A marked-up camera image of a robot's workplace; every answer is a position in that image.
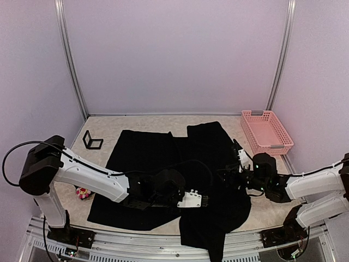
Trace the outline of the pink plastic basket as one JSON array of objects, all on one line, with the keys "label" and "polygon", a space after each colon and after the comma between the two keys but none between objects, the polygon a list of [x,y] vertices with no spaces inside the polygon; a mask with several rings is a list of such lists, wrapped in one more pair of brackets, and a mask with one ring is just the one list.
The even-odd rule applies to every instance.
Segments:
[{"label": "pink plastic basket", "polygon": [[253,154],[286,155],[294,143],[272,111],[243,110],[240,124]]}]

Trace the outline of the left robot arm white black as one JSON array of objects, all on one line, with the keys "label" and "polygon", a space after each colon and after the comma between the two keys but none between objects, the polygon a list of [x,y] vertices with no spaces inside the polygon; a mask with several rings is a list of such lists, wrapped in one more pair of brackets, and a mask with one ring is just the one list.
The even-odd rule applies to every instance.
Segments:
[{"label": "left robot arm white black", "polygon": [[37,141],[27,155],[19,180],[20,188],[34,196],[49,226],[50,240],[76,248],[91,248],[95,233],[74,228],[54,189],[55,182],[72,184],[102,195],[127,207],[190,206],[185,179],[175,169],[116,172],[76,155],[64,146],[61,136]]}]

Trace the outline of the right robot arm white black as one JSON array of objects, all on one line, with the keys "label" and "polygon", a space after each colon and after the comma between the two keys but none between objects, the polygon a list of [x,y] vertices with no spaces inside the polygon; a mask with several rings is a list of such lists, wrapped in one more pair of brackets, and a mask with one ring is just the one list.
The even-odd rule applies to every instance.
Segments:
[{"label": "right robot arm white black", "polygon": [[279,174],[275,158],[267,153],[249,158],[244,150],[239,150],[237,158],[236,164],[218,170],[227,185],[257,190],[275,203],[289,203],[309,195],[327,193],[316,201],[293,207],[282,226],[261,231],[265,248],[306,239],[312,224],[348,211],[348,154],[318,170],[289,175]]}]

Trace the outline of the black brooch stand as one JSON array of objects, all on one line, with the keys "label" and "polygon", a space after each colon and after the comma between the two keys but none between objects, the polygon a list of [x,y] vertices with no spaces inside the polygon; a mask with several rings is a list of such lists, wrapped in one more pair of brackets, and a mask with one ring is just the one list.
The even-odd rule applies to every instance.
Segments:
[{"label": "black brooch stand", "polygon": [[88,150],[100,150],[104,142],[104,139],[93,139],[89,130],[85,131],[82,140]]}]

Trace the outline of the black t-shirt blue logo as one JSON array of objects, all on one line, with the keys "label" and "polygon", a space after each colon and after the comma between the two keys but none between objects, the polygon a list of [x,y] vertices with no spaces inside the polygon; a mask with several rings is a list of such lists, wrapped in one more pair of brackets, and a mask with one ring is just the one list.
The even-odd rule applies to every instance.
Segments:
[{"label": "black t-shirt blue logo", "polygon": [[147,231],[178,218],[182,245],[222,261],[226,234],[248,219],[236,146],[219,122],[187,126],[185,137],[124,130],[106,166],[125,173],[129,195],[116,203],[96,194],[89,222]]}]

